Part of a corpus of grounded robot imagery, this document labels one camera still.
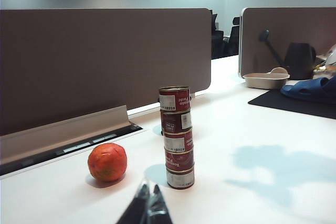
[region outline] office chair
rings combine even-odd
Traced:
[[[218,59],[223,57],[223,37],[224,31],[220,31],[216,29],[215,21],[217,14],[213,14],[212,10],[212,20],[211,20],[211,59]]]
[[[224,48],[224,57],[237,55],[239,53],[239,17],[234,17],[231,34]]]

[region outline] beige tray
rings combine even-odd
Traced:
[[[243,76],[248,88],[281,89],[289,74],[284,68],[274,68],[270,73],[248,73]]]

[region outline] office desk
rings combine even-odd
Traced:
[[[166,183],[157,108],[130,116],[144,130],[117,140],[128,155],[121,181],[91,177],[91,149],[5,177],[1,223],[115,223],[145,176],[174,223],[336,223],[336,121],[247,104],[266,91],[245,87],[237,63],[213,60],[211,86],[191,102],[191,188]]]

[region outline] stack of cans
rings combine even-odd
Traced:
[[[167,182],[175,189],[189,188],[195,181],[189,87],[160,88],[159,95]]]

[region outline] desk mat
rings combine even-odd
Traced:
[[[281,94],[280,90],[270,90],[249,101],[248,104],[336,119],[335,105],[289,98]]]

